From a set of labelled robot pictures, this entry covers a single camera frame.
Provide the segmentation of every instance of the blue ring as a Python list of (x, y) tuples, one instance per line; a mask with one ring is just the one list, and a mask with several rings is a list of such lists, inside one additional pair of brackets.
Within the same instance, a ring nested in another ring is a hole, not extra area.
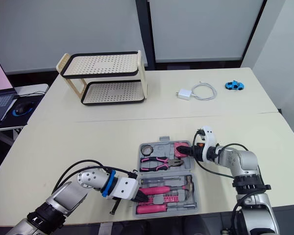
[(25, 115), (25, 114), (28, 114), (30, 111), (32, 111), (33, 110), (33, 108), (30, 108), (26, 113), (24, 113), (24, 114), (16, 114), (16, 110), (14, 109), (13, 111), (12, 111), (12, 115), (13, 116), (16, 116), (16, 117), (19, 117), (19, 116), (22, 116), (22, 115)]
[(109, 178), (109, 181), (107, 183), (107, 186), (106, 188), (104, 189), (104, 191), (102, 192), (102, 196), (103, 197), (106, 197), (108, 195), (108, 191), (112, 185), (112, 181), (113, 181), (113, 178), (114, 178), (114, 175), (116, 174), (116, 171), (115, 170), (112, 170), (111, 174), (110, 174), (110, 178)]

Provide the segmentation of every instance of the mouse pad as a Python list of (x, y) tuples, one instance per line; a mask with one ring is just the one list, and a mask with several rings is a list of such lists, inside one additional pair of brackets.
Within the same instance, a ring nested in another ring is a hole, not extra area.
[[(32, 113), (35, 111), (36, 107), (38, 106), (39, 102), (42, 100), (44, 96), (43, 95), (32, 95), (32, 96), (25, 96), (18, 98), (13, 106), (9, 109), (9, 111), (5, 114), (2, 120), (0, 120), (0, 128), (3, 127), (12, 127), (12, 126), (25, 126), (27, 125), (27, 121), (32, 115)], [(33, 109), (24, 115), (21, 116), (14, 116), (13, 110), (15, 107), (19, 104), (22, 104), (24, 102), (34, 102)]]

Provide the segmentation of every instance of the blue toy car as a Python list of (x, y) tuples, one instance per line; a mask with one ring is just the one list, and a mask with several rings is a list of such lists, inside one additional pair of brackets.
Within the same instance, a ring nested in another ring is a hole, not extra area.
[(225, 84), (225, 88), (229, 90), (243, 90), (244, 89), (244, 84), (242, 82), (237, 82), (233, 80), (233, 82), (227, 82)]

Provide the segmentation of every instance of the hammer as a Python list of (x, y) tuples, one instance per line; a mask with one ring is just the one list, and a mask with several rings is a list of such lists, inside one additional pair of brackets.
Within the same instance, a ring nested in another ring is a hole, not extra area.
[(185, 200), (187, 200), (194, 192), (194, 184), (192, 182), (192, 176), (187, 175), (186, 177), (186, 185), (183, 186), (161, 186), (161, 187), (150, 187), (150, 188), (140, 188), (145, 195), (155, 195), (155, 194), (163, 194), (173, 190), (187, 190), (187, 194)]

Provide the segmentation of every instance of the gray tool case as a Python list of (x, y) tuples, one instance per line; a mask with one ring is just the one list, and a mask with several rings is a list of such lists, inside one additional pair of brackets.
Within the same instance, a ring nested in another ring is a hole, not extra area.
[[(138, 159), (138, 181), (140, 182), (140, 188), (149, 188), (149, 187), (161, 187), (161, 186), (171, 186), (171, 187), (180, 187), (185, 185), (186, 176), (192, 176), (192, 182), (194, 184), (194, 192), (189, 196), (187, 200), (186, 195), (187, 191), (184, 189), (178, 189), (170, 191), (169, 193), (149, 195), (150, 201), (148, 203), (135, 203), (133, 207), (133, 215), (137, 218), (152, 218), (152, 217), (168, 217), (168, 216), (178, 216), (191, 213), (196, 213), (199, 211), (199, 204), (197, 199), (199, 198), (197, 181), (194, 174), (191, 173), (191, 169), (194, 167), (195, 160), (193, 157), (182, 157), (181, 160), (184, 161), (181, 166), (171, 166), (167, 170), (158, 170), (158, 171), (149, 171), (141, 172), (141, 168), (152, 168), (162, 165), (162, 162), (141, 162), (141, 159), (148, 157), (168, 157), (171, 159), (177, 159), (174, 153), (174, 143), (186, 143), (188, 146), (191, 146), (189, 141), (170, 141), (169, 137), (160, 137), (160, 142), (154, 143), (143, 143), (139, 147), (139, 159)], [(153, 152), (149, 156), (144, 156), (141, 152), (142, 147), (150, 145), (153, 149)], [(175, 200), (178, 198), (178, 202), (169, 202), (172, 197), (175, 196)], [(167, 204), (167, 210), (164, 212), (153, 212), (153, 213), (137, 213), (137, 208), (139, 206), (146, 205), (161, 205)], [(170, 208), (170, 206), (186, 206), (179, 208)]]

